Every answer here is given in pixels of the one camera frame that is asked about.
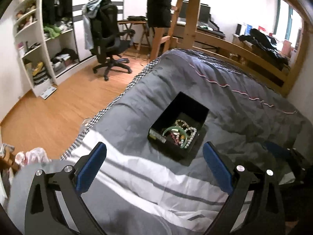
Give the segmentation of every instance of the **gray comforter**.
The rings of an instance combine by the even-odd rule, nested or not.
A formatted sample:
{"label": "gray comforter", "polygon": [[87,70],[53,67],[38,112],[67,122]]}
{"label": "gray comforter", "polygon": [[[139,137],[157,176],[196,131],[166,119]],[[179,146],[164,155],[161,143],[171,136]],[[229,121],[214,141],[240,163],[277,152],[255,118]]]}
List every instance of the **gray comforter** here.
{"label": "gray comforter", "polygon": [[[176,162],[155,149],[147,134],[179,91],[210,111],[205,135],[194,153]],[[98,141],[107,144],[107,159],[83,199],[108,234],[203,232],[227,198],[202,157],[207,141],[232,160],[250,160],[263,170],[274,170],[279,180],[290,170],[275,161],[262,147],[263,141],[294,147],[313,161],[312,125],[294,106],[231,65],[199,52],[191,56],[180,50],[164,54],[148,75],[94,119],[95,125],[71,149],[68,160],[77,161]],[[54,162],[53,168],[44,169],[58,170],[64,165]],[[25,168],[13,184],[8,212],[21,229],[27,188],[37,169]],[[250,200],[248,195],[238,224]]]}

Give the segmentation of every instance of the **chair armrest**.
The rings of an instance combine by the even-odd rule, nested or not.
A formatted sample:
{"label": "chair armrest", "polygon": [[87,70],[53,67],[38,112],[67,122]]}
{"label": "chair armrest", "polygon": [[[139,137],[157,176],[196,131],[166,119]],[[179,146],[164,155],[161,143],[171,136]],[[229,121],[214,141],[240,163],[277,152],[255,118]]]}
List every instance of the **chair armrest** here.
{"label": "chair armrest", "polygon": [[125,34],[128,34],[130,37],[134,36],[135,35],[135,30],[133,29],[127,29],[125,31],[122,31],[122,32],[119,32],[119,35],[118,36],[124,36]]}

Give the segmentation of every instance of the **wooden loft bed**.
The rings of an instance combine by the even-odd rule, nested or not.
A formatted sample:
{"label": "wooden loft bed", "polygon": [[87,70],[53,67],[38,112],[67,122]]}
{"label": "wooden loft bed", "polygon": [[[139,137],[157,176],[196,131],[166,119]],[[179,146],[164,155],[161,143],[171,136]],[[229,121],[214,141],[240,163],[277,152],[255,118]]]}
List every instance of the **wooden loft bed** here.
{"label": "wooden loft bed", "polygon": [[[169,50],[170,48],[184,48],[184,49],[194,49],[202,51],[210,56],[221,59],[225,62],[229,62],[243,71],[253,75],[261,82],[268,85],[270,88],[274,89],[278,93],[281,93],[282,96],[287,96],[290,90],[292,89],[298,74],[301,70],[304,58],[306,56],[306,51],[309,42],[309,33],[313,33],[312,23],[310,17],[307,15],[304,7],[301,6],[298,0],[285,0],[289,3],[301,16],[302,18],[302,30],[300,36],[300,42],[297,50],[297,57],[294,61],[294,64],[291,65],[291,69],[288,74],[284,74],[282,71],[278,70],[275,66],[265,61],[261,57],[255,55],[254,53],[234,45],[230,42],[224,41],[222,39],[209,36],[207,34],[197,32],[197,22],[200,11],[200,0],[189,0],[187,12],[186,12],[186,26],[184,30],[184,36],[181,43],[178,43],[178,39],[173,37],[174,28],[176,26],[177,19],[179,17],[179,12],[183,4],[183,0],[177,0],[176,6],[172,6],[174,14],[172,16],[171,27],[168,30],[167,36],[163,36],[165,32],[164,28],[155,28],[155,36],[152,42],[152,51],[150,55],[150,60],[154,60],[160,50],[160,45],[164,43],[163,52]],[[205,43],[214,47],[219,47],[221,50],[226,50],[229,53],[239,55],[245,58],[248,61],[251,61],[253,64],[256,64],[257,67],[261,67],[262,71],[266,74],[273,76],[275,79],[279,79],[279,84],[277,80],[273,80],[273,77],[266,77],[264,73],[260,74],[251,67],[248,67],[245,64],[236,62],[228,57],[225,57],[221,54],[213,53],[205,49],[197,48],[194,46],[194,41]]]}

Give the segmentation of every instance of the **black office chair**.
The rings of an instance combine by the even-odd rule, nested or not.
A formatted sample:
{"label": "black office chair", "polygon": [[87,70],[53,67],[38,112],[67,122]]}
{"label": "black office chair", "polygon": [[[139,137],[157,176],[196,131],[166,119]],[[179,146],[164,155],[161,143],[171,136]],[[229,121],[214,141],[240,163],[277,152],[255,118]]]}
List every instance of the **black office chair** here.
{"label": "black office chair", "polygon": [[[103,0],[101,6],[94,19],[90,19],[91,34],[94,42],[94,48],[91,53],[97,56],[98,62],[101,63],[93,68],[93,72],[97,73],[97,69],[107,67],[104,72],[104,80],[108,81],[108,73],[112,67],[120,67],[126,69],[128,73],[132,73],[129,66],[123,63],[129,63],[128,58],[115,60],[113,55],[120,58],[120,54],[126,51],[133,44],[133,36],[135,31],[132,29],[119,31],[117,24],[117,7],[110,0]],[[127,34],[130,40],[121,40],[120,36]]]}

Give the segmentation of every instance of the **clothes on bed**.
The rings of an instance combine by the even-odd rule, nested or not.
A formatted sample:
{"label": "clothes on bed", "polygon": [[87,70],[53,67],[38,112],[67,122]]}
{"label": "clothes on bed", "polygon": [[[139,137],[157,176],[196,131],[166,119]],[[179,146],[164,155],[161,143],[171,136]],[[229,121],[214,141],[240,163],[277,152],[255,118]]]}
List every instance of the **clothes on bed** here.
{"label": "clothes on bed", "polygon": [[278,53],[276,45],[272,44],[272,39],[261,33],[259,30],[253,28],[250,30],[250,35],[241,35],[238,39],[241,42],[248,41],[259,49],[265,51],[273,59],[275,62],[273,65],[278,68],[278,70],[282,70],[284,67],[290,69],[287,58]]}

